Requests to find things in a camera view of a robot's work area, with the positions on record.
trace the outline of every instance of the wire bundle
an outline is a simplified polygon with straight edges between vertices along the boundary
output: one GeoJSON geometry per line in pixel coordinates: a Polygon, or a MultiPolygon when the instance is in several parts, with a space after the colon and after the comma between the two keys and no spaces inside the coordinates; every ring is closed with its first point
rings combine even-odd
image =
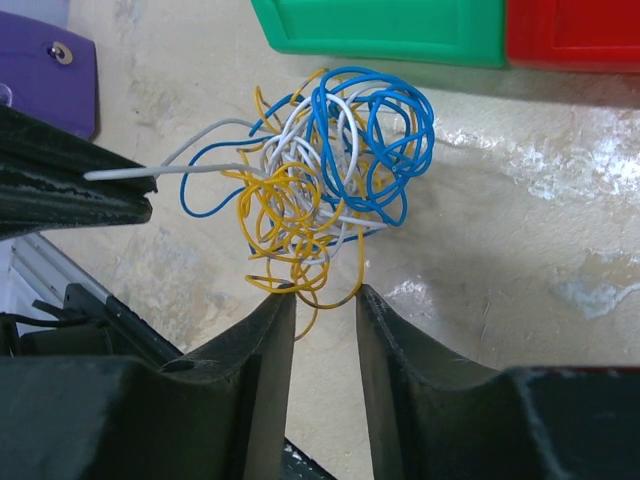
{"type": "Polygon", "coordinates": [[[300,338],[313,326],[317,309],[338,307],[360,288],[364,237],[406,220],[407,183],[426,172],[431,163],[434,115],[428,100],[413,86],[359,67],[318,71],[273,106],[259,88],[255,100],[260,115],[255,124],[235,119],[213,124],[161,167],[91,172],[85,177],[104,180],[183,173],[180,201],[196,218],[215,214],[237,196],[238,220],[251,248],[250,258],[266,259],[266,275],[248,275],[247,281],[273,293],[295,292],[316,308],[300,338]],[[314,80],[318,85],[303,96],[314,80]],[[382,113],[393,113],[400,120],[399,138],[394,132],[385,134],[382,113]],[[228,123],[251,125],[248,139],[209,145],[189,166],[170,166],[193,143],[228,123]],[[267,135],[257,137],[258,132],[267,135]],[[197,165],[207,152],[231,146],[236,147],[242,163],[197,165]],[[257,166],[251,164],[250,156],[257,157],[257,166]],[[189,174],[206,171],[221,171],[242,181],[244,187],[214,209],[194,212],[186,201],[189,174]],[[397,200],[400,212],[394,214],[397,200]],[[358,241],[360,251],[355,288],[340,302],[320,304],[317,292],[327,283],[330,260],[352,240],[358,241]],[[272,262],[288,265],[289,279],[273,276],[272,262]]]}

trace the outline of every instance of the purple plastic panel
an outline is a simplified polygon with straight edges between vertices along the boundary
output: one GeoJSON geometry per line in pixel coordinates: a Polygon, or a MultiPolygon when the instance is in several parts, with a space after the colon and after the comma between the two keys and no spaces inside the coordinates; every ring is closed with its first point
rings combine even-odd
{"type": "Polygon", "coordinates": [[[0,12],[0,102],[88,139],[96,129],[96,97],[92,41],[53,25],[0,12]],[[55,42],[71,52],[71,63],[64,65],[51,54],[55,42]]]}

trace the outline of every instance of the beige surface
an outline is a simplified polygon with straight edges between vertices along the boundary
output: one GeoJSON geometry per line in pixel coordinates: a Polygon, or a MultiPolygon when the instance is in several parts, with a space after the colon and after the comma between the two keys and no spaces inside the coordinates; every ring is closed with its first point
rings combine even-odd
{"type": "MultiPolygon", "coordinates": [[[[277,98],[318,67],[348,63],[271,51],[246,1],[78,0],[69,26],[98,47],[97,142],[146,165],[217,119],[254,118],[256,84],[277,98]]],[[[367,282],[490,366],[639,363],[640,78],[365,65],[428,87],[441,141],[409,189],[406,226],[368,239],[367,282]]],[[[148,225],[50,237],[192,349],[263,294],[244,283],[257,267],[234,209],[189,218],[178,181],[160,179],[148,225]]],[[[233,188],[215,174],[194,183],[203,208],[233,188]]],[[[336,260],[325,299],[350,288],[353,252],[336,260]]],[[[296,345],[287,434],[339,478],[370,479],[354,333],[351,303],[296,345]]]]}

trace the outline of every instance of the red plastic container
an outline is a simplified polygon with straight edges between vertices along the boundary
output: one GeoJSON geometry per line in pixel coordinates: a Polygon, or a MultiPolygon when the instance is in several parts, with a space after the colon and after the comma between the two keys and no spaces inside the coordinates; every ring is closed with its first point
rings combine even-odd
{"type": "Polygon", "coordinates": [[[640,0],[507,0],[507,57],[548,70],[640,72],[640,0]]]}

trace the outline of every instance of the wire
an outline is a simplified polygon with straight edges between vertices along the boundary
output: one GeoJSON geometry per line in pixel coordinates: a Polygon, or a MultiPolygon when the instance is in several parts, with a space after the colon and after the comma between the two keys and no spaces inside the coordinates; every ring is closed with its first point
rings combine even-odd
{"type": "Polygon", "coordinates": [[[182,173],[180,203],[195,218],[210,217],[235,198],[249,258],[266,260],[266,275],[247,275],[247,282],[270,293],[295,293],[314,308],[298,340],[316,324],[319,310],[345,304],[362,286],[364,239],[407,220],[408,182],[431,165],[434,113],[415,87],[361,67],[319,70],[273,105],[257,87],[254,101],[257,122],[227,119],[211,124],[160,167],[89,172],[85,178],[182,173]],[[307,88],[311,91],[305,96],[307,88]],[[401,134],[382,128],[379,114],[389,113],[403,124],[401,134]],[[189,165],[171,165],[205,135],[228,124],[250,128],[247,138],[213,143],[192,157],[189,165]],[[256,137],[258,131],[267,135],[256,137]],[[223,147],[235,147],[241,163],[198,164],[208,152],[223,147]],[[253,154],[257,163],[250,158],[253,154]],[[186,201],[189,175],[213,171],[242,182],[243,187],[213,209],[195,212],[186,201]],[[352,241],[359,252],[354,288],[342,300],[323,304],[318,292],[329,280],[331,259],[352,241]],[[288,268],[287,279],[272,274],[274,263],[288,268]]]}

